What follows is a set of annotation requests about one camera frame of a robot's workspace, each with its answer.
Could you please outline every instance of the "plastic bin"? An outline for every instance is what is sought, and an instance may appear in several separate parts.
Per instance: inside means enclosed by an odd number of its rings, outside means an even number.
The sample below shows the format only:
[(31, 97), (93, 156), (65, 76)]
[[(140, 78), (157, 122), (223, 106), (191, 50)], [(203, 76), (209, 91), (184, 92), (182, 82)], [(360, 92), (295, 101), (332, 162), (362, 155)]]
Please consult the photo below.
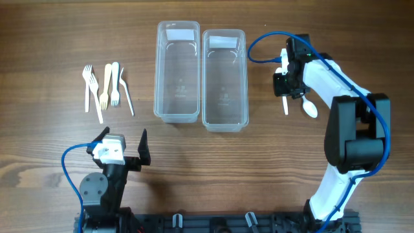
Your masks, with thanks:
[(200, 113), (200, 25), (158, 24), (154, 114), (166, 123), (192, 123)]
[(242, 30), (207, 30), (202, 52), (202, 123), (238, 132), (248, 124), (246, 39)]

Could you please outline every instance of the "fork handle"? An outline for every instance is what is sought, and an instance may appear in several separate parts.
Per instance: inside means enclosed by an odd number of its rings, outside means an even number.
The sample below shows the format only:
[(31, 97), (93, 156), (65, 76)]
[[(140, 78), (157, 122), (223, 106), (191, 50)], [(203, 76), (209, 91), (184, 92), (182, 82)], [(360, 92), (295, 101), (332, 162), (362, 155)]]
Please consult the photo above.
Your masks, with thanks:
[(106, 64), (105, 66), (105, 78), (103, 79), (103, 93), (108, 93), (109, 82), (111, 81), (112, 65)]
[(85, 112), (89, 112), (89, 84), (86, 83), (85, 87)]
[(95, 99), (96, 111), (98, 112), (99, 123), (103, 124), (104, 119), (102, 118), (101, 106), (100, 106), (99, 100), (98, 100), (98, 93), (93, 93), (93, 95), (94, 95), (94, 99)]
[(119, 63), (112, 63), (112, 90), (118, 90)]

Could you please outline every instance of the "robotic arm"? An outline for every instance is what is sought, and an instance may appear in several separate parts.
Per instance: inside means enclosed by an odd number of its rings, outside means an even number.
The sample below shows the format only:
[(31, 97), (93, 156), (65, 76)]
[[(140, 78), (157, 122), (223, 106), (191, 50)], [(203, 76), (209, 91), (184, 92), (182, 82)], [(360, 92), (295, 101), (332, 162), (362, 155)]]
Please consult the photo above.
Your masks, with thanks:
[[(298, 35), (309, 42), (309, 36)], [(349, 83), (367, 96), (370, 102), (390, 122), (390, 103), (384, 94), (371, 94), (349, 79), (328, 54), (321, 54), (325, 61), (338, 71)], [(305, 212), (310, 215), (308, 230), (318, 230), (321, 223), (336, 208), (355, 175), (375, 169), (384, 152), (384, 131), (380, 123), (358, 95), (350, 90), (336, 75), (327, 69), (312, 51), (302, 42), (289, 38), (287, 48), (281, 51), (282, 67), (273, 76), (276, 96), (300, 98), (311, 89), (322, 98), (331, 109), (325, 134), (325, 155), (328, 166), (318, 191), (307, 201)], [(367, 124), (368, 129), (357, 130), (357, 123)], [(355, 181), (342, 208), (330, 219), (336, 221), (343, 217), (343, 209), (356, 186), (362, 179)]]

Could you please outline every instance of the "wooden table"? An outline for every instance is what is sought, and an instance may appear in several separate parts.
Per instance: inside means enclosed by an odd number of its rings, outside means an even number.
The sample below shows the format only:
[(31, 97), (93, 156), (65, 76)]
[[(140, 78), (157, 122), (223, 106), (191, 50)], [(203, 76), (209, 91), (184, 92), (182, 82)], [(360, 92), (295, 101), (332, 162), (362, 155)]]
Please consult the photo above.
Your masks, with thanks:
[[(309, 33), (358, 85), (391, 99), (392, 152), (385, 168), (363, 180), (347, 208), (364, 232), (414, 231), (414, 4), (410, 1), (154, 1), (0, 6), (0, 232), (71, 232), (79, 200), (60, 159), (104, 126), (123, 133), (137, 155), (148, 130), (152, 164), (131, 172), (122, 205), (136, 214), (300, 211), (318, 188), (327, 161), (328, 107), (309, 118), (300, 100), (289, 116), (272, 89), (278, 65), (248, 62), (250, 123), (240, 133), (209, 133), (165, 124), (153, 114), (157, 25), (192, 20), (201, 32), (239, 28), (247, 46), (273, 30)], [(273, 58), (286, 37), (267, 38), (252, 55)], [(106, 63), (125, 67), (136, 117), (121, 108), (84, 112), (86, 64), (103, 85)], [(100, 172), (84, 150), (66, 159), (78, 186)]]

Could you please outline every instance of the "wood grain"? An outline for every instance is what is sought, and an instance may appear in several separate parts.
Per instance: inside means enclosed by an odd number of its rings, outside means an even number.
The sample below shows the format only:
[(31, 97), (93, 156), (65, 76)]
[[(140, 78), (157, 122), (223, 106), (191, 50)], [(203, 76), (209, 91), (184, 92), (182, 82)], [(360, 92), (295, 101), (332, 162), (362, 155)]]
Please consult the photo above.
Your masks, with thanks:
[[(392, 152), (364, 180), (347, 208), (364, 232), (414, 231), (414, 81), (412, 1), (142, 1), (0, 5), (0, 232), (71, 232), (78, 200), (60, 158), (92, 140), (103, 125), (91, 101), (84, 113), (87, 63), (103, 85), (106, 63), (125, 67), (136, 117), (125, 93), (121, 108), (103, 112), (136, 155), (148, 130), (152, 165), (130, 173), (123, 205), (134, 213), (244, 213), (301, 210), (318, 188), (327, 161), (323, 138), (329, 109), (315, 94), (319, 117), (299, 100), (289, 116), (273, 95), (275, 64), (248, 62), (250, 123), (240, 133), (209, 133), (201, 122), (165, 124), (153, 114), (157, 25), (198, 21), (201, 31), (239, 28), (247, 45), (273, 30), (309, 33), (358, 85), (391, 99)], [(252, 55), (273, 58), (284, 37), (267, 38)], [(84, 150), (67, 167), (76, 185), (98, 172)]]

